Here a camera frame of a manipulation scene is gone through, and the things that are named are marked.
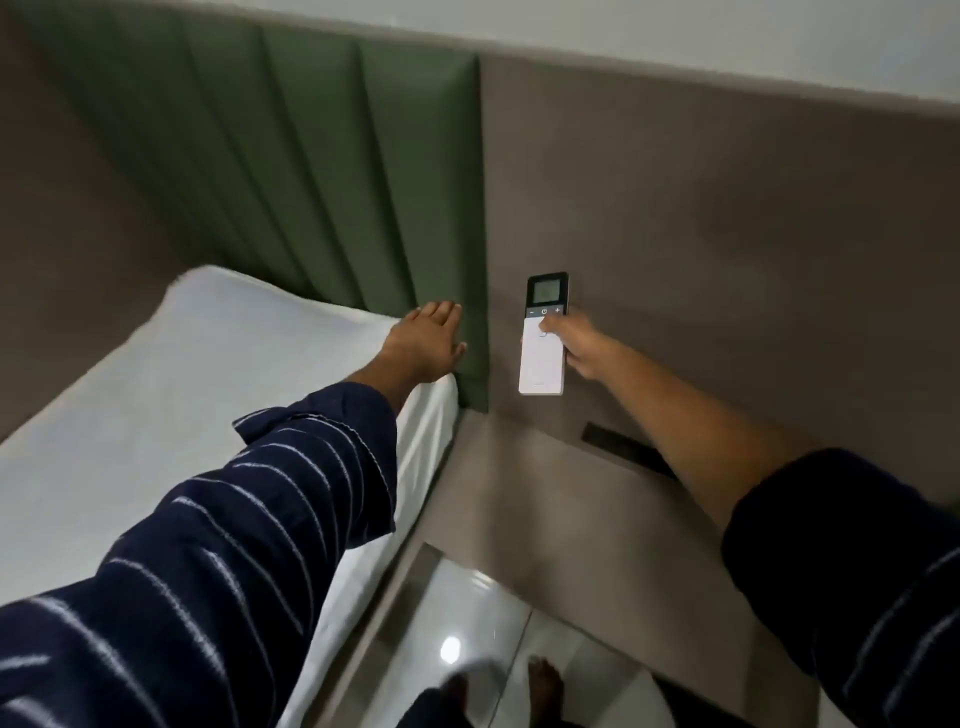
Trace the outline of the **person's right hand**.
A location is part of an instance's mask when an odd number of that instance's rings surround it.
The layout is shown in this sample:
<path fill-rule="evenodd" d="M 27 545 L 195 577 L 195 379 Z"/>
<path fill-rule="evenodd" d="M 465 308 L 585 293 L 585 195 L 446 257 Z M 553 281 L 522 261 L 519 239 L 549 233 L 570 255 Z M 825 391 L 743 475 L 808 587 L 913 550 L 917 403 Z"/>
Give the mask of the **person's right hand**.
<path fill-rule="evenodd" d="M 566 351 L 566 362 L 585 379 L 611 383 L 622 371 L 623 344 L 597 328 L 580 310 L 564 315 L 572 317 L 572 332 L 555 336 Z"/>

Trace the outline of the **person's foot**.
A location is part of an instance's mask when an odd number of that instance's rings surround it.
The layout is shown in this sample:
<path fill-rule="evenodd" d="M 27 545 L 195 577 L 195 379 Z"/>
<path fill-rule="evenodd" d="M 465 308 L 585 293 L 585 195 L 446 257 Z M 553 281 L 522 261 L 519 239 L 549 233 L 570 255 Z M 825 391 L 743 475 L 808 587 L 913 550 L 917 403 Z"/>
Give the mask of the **person's foot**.
<path fill-rule="evenodd" d="M 565 682 L 557 668 L 541 656 L 527 661 L 529 727 L 557 728 L 563 722 Z"/>
<path fill-rule="evenodd" d="M 445 714 L 445 728 L 474 728 L 467 717 L 470 678 L 465 672 L 449 675 L 438 688 Z"/>

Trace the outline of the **person's left hand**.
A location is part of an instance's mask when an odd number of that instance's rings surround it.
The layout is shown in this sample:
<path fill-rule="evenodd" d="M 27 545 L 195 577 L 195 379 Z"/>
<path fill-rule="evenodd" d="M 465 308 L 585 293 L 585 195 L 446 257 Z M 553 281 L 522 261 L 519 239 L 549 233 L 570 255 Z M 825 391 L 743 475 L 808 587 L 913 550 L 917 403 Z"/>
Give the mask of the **person's left hand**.
<path fill-rule="evenodd" d="M 429 301 L 389 331 L 376 359 L 399 367 L 417 384 L 435 383 L 445 372 L 445 341 L 466 342 L 460 334 L 463 307 L 452 300 Z"/>

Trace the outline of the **green padded headboard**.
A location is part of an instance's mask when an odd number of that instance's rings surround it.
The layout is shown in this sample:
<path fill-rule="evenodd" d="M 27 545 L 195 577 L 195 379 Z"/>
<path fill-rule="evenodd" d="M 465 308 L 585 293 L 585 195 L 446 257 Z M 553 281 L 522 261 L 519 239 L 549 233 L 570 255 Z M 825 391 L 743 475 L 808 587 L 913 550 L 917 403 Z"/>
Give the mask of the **green padded headboard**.
<path fill-rule="evenodd" d="M 176 0 L 0 0 L 188 261 L 400 316 L 463 305 L 489 409 L 476 54 Z"/>

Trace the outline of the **person's left forearm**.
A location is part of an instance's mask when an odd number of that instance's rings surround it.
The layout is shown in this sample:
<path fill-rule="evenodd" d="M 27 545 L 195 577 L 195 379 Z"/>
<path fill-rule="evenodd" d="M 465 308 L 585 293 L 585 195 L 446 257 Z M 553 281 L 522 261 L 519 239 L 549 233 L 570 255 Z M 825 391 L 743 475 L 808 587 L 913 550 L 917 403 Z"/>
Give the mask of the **person's left forearm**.
<path fill-rule="evenodd" d="M 0 728 L 271 728 L 346 551 L 395 530 L 398 407 L 381 352 L 241 418 L 245 448 L 190 477 L 90 577 L 0 608 Z"/>

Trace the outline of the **taupe bedside table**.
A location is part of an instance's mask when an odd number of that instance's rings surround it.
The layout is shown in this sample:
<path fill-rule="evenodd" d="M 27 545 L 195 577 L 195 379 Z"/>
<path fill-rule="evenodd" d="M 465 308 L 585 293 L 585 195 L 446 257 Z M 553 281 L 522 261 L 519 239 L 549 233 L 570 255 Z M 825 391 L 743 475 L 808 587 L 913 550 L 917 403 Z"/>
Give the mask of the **taupe bedside table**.
<path fill-rule="evenodd" d="M 527 660 L 583 728 L 816 728 L 813 682 L 750 612 L 685 491 L 508 419 L 463 415 L 411 533 L 331 668 L 309 728 L 395 728 L 469 678 L 475 728 L 525 728 Z"/>

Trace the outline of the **person's right forearm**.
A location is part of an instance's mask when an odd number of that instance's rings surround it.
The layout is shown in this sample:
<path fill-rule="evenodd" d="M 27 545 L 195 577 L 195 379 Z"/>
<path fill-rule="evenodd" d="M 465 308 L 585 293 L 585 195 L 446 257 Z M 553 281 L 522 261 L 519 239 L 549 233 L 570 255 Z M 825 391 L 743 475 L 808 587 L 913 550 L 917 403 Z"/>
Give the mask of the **person's right forearm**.
<path fill-rule="evenodd" d="M 721 530 L 763 480 L 822 449 L 809 436 L 755 418 L 607 336 L 593 368 Z"/>

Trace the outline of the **person's left foot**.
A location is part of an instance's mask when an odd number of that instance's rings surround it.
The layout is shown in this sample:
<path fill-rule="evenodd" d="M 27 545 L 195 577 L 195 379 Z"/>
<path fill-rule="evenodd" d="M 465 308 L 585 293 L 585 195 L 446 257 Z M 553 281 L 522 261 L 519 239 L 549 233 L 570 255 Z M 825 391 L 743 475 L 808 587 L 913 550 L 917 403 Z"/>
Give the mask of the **person's left foot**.
<path fill-rule="evenodd" d="M 467 717 L 470 678 L 465 672 L 449 675 L 438 688 L 445 714 L 445 728 L 474 728 Z"/>

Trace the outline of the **person's right foot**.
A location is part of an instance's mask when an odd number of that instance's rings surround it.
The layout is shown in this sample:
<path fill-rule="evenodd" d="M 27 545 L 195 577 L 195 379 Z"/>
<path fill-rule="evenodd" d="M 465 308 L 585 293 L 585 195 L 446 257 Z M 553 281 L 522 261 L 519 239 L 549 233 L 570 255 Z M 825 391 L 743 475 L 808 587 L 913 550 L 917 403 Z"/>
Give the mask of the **person's right foot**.
<path fill-rule="evenodd" d="M 563 722 L 565 682 L 557 668 L 541 656 L 527 661 L 529 727 L 557 728 Z"/>

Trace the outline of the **black socket panel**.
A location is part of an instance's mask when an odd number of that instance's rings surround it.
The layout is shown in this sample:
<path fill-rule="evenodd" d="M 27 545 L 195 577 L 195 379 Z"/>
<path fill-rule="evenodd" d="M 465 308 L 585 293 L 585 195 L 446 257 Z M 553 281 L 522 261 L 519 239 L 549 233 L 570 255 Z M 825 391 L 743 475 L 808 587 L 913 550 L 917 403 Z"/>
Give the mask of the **black socket panel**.
<path fill-rule="evenodd" d="M 663 455 L 654 446 L 642 443 L 618 431 L 589 421 L 583 427 L 581 441 L 607 455 L 630 462 L 668 480 L 680 481 Z"/>

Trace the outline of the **taupe headboard panel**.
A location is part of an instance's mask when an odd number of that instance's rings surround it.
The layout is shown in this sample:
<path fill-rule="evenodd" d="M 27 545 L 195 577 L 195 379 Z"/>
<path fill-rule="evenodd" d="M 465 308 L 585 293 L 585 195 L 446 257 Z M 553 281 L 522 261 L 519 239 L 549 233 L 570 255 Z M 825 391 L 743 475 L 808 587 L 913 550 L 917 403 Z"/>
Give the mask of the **taupe headboard panel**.
<path fill-rule="evenodd" d="M 960 503 L 960 110 L 481 60 L 490 407 L 639 436 L 571 373 L 518 394 L 527 278 L 704 390 Z"/>

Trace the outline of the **white mattress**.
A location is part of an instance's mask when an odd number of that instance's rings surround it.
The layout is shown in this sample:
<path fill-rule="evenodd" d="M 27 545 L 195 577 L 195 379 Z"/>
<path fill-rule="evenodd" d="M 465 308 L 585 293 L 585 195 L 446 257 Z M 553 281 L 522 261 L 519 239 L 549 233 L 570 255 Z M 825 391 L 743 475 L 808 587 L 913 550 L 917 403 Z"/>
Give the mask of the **white mattress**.
<path fill-rule="evenodd" d="M 90 577 L 188 477 L 242 447 L 234 422 L 341 381 L 395 320 L 216 266 L 0 443 L 0 605 Z"/>

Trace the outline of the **white remote control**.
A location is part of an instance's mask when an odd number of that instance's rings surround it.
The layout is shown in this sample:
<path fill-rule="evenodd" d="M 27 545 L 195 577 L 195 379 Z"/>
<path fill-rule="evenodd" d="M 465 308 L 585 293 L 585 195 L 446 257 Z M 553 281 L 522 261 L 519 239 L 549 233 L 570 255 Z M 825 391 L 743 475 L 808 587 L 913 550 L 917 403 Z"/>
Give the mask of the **white remote control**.
<path fill-rule="evenodd" d="M 564 392 L 566 349 L 554 333 L 542 329 L 547 316 L 566 316 L 570 309 L 567 272 L 531 275 L 526 281 L 518 393 L 560 396 Z"/>

